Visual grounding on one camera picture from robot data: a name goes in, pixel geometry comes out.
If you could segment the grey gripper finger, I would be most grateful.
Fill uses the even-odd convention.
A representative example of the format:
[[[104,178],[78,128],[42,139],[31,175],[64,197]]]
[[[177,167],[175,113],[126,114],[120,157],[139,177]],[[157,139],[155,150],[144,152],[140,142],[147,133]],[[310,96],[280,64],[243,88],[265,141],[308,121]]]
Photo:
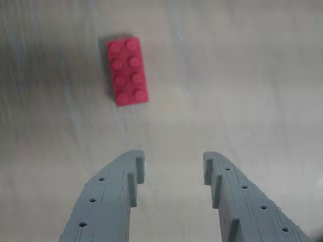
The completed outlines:
[[[204,184],[218,210],[222,241],[311,241],[265,193],[229,159],[203,154]]]
[[[144,165],[144,152],[131,150],[102,168],[84,185],[59,240],[128,241]]]

